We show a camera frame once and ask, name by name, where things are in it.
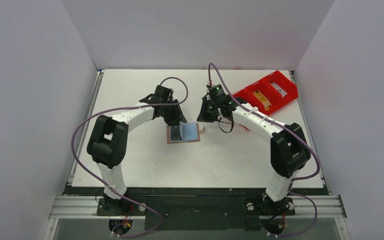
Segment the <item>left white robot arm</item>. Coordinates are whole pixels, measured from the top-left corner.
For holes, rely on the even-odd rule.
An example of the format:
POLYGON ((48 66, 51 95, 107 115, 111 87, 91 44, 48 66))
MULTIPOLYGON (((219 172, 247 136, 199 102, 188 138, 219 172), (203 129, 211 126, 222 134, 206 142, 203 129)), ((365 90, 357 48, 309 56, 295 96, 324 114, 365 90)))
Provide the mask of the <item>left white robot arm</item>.
POLYGON ((172 89, 157 85, 154 93, 140 99, 134 107, 112 116, 100 114, 95 121, 86 151, 107 183, 103 196, 111 200, 109 208, 116 215, 123 215, 129 210, 129 201, 123 197, 127 186, 121 169, 121 162, 127 153, 129 132, 156 118, 163 118, 167 126, 179 126, 187 121, 173 93, 172 89))

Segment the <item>brown leather card holder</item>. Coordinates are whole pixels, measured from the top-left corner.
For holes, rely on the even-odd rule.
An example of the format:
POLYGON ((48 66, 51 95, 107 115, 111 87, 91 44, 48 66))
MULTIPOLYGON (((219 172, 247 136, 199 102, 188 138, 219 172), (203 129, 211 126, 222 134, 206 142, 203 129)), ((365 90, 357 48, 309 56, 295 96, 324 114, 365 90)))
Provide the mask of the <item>brown leather card holder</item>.
POLYGON ((200 128, 198 122, 179 124, 182 127, 182 141, 172 142, 170 141, 170 126, 167 126, 167 144, 182 144, 182 143, 195 143, 201 141, 201 135, 205 133, 206 128, 203 126, 200 128))

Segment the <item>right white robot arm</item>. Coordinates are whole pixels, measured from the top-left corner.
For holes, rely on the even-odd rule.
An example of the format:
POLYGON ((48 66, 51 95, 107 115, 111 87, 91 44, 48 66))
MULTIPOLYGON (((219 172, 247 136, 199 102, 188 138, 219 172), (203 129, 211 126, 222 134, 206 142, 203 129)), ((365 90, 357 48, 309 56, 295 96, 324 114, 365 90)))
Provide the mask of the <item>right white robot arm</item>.
POLYGON ((269 142, 274 174, 265 190, 262 207, 269 214, 276 213, 290 192, 293 179, 311 158, 309 149, 305 147, 306 139, 301 126, 275 121, 253 109, 243 99, 232 99, 220 84, 207 85, 197 121, 213 123, 223 118, 269 142))

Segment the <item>dark grey card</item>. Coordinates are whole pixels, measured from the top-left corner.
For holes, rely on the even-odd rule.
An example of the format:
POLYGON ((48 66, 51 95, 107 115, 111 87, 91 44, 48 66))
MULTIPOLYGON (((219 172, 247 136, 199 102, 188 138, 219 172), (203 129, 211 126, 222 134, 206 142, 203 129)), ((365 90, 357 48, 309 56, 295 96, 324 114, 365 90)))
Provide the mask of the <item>dark grey card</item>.
POLYGON ((183 139, 183 128, 180 125, 169 127, 169 139, 171 142, 180 142, 183 139))

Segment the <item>white patterned card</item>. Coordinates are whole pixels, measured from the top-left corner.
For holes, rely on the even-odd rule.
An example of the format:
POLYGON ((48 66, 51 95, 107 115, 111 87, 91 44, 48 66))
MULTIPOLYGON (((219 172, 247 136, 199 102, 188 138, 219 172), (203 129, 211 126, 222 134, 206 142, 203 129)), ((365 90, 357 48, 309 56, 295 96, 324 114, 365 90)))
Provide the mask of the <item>white patterned card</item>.
POLYGON ((278 92, 280 93, 281 97, 284 98, 287 95, 287 92, 277 83, 271 82, 270 85, 278 92))

